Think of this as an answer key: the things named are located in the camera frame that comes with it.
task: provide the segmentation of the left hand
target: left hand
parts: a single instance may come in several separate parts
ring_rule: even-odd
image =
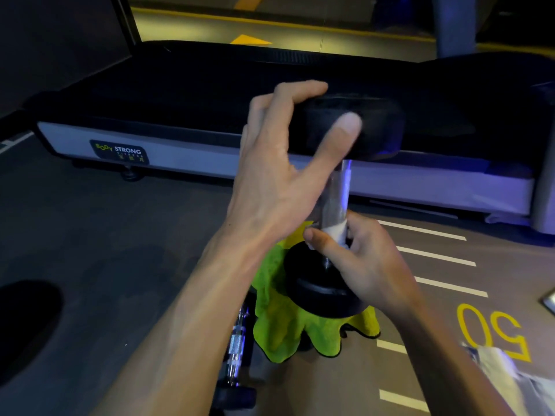
[[[222,230],[255,238],[271,248],[310,214],[330,173],[349,153],[362,127],[357,114],[343,114],[303,170],[289,163],[288,128],[294,105],[327,89],[327,83],[315,80],[281,83],[273,94],[253,98]]]

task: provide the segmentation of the dumbbell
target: dumbbell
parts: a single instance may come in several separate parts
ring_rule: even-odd
[[[212,409],[219,411],[252,409],[256,404],[256,389],[240,385],[238,381],[245,346],[245,322],[248,316],[249,309],[243,305],[233,326],[227,350],[225,377],[216,385]]]
[[[312,213],[316,216],[315,226],[344,247],[347,247],[345,218],[351,160],[375,161],[397,154],[401,148],[405,115],[390,99],[325,95],[298,104],[289,127],[289,152],[313,155],[335,120],[349,111],[362,118],[362,131],[345,160],[331,173]],[[312,314],[346,318],[366,308],[330,260],[304,242],[287,252],[284,270],[286,293],[295,304]]]

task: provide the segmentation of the fingernail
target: fingernail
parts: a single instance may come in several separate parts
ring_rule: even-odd
[[[337,119],[335,125],[342,128],[348,134],[357,136],[362,129],[362,119],[354,112],[347,112]]]
[[[302,237],[305,239],[305,241],[310,242],[310,240],[312,239],[312,230],[305,229],[305,231],[302,233]]]

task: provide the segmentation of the yellow arrow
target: yellow arrow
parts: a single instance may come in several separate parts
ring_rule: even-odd
[[[269,45],[272,42],[264,41],[262,39],[253,38],[248,35],[239,35],[232,41],[233,45]]]

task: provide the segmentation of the treadmill foot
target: treadmill foot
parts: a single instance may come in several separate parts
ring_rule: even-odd
[[[135,182],[144,178],[144,175],[138,174],[131,167],[125,167],[125,170],[121,172],[121,178],[127,182]]]

